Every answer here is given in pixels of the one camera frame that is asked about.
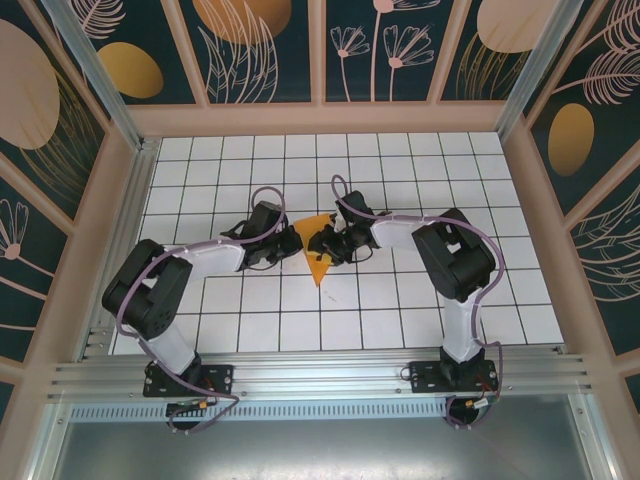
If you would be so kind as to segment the aluminium frame post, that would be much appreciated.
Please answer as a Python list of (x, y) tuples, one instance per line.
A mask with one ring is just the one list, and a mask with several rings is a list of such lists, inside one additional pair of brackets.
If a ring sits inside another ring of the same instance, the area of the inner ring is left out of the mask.
[(72, 7), (67, 4), (66, 0), (41, 1), (127, 144), (135, 152), (139, 152), (142, 149), (144, 137), (136, 127), (122, 97), (104, 69), (94, 46), (82, 31)]
[(502, 145), (506, 143), (524, 107), (557, 55), (583, 2), (584, 0), (559, 0), (554, 7), (497, 120), (495, 130)]

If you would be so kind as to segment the grey sheet metal panel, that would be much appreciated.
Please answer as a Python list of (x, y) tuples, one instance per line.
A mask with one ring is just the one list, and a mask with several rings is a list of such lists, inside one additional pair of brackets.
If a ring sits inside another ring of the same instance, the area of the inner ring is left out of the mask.
[(425, 408), (389, 417), (236, 419), (178, 435), (113, 405), (61, 404), (28, 480), (625, 480), (589, 395), (509, 397), (455, 429)]

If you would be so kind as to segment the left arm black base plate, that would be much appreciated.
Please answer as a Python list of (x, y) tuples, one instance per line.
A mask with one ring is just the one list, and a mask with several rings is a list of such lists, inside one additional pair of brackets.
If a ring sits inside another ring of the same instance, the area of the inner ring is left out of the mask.
[[(187, 398), (197, 395), (197, 392), (177, 383), (153, 362), (146, 366), (144, 373), (142, 395), (145, 398)], [(232, 365), (192, 365), (183, 372), (180, 378), (200, 389), (230, 394), (233, 375), (234, 367)]]

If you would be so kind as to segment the long aluminium mounting rail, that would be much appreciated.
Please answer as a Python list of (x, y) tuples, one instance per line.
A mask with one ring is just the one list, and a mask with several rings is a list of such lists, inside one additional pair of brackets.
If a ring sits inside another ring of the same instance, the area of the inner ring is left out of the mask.
[[(586, 393), (594, 385), (577, 354), (550, 346), (515, 346), (504, 348), (503, 355), (504, 395)], [(209, 354), (202, 360), (232, 365), (232, 392), (241, 399), (316, 400), (406, 397), (411, 388), (402, 379), (402, 368), (438, 357), (437, 349), (421, 348)], [(147, 363), (141, 355), (61, 363), (46, 396), (67, 402), (139, 401)]]

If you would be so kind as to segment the aluminium side rail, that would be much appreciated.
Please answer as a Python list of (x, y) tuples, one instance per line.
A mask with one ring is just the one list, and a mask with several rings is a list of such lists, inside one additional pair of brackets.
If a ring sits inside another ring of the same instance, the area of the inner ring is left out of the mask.
[(125, 165), (107, 164), (108, 172), (121, 173), (117, 180), (109, 177), (98, 182), (99, 199), (89, 207), (91, 220), (106, 220), (108, 235), (102, 243), (94, 240), (92, 252), (98, 261), (92, 277), (91, 294), (81, 323), (73, 360), (81, 362), (89, 356), (89, 349), (97, 348), (100, 355), (111, 352), (111, 339), (117, 331), (114, 314), (102, 304), (103, 295), (130, 251), (138, 241), (139, 228), (155, 172), (162, 139), (147, 137), (141, 146), (128, 155), (118, 154)]

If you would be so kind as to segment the orange paper sheet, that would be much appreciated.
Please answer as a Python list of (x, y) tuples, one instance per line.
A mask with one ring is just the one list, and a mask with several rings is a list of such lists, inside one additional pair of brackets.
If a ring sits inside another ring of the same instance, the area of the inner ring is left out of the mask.
[(306, 260), (317, 287), (320, 286), (329, 267), (333, 264), (333, 260), (327, 254), (313, 250), (310, 247), (310, 241), (316, 233), (321, 232), (327, 225), (332, 225), (329, 213), (307, 217), (294, 222), (294, 229), (301, 237)]

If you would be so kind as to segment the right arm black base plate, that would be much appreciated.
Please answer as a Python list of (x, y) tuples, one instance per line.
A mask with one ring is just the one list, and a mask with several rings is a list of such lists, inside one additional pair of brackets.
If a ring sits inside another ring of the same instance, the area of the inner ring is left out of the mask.
[(480, 393), (484, 386), (493, 391), (499, 386), (496, 366), (491, 360), (464, 364), (410, 362), (409, 379), (413, 393)]

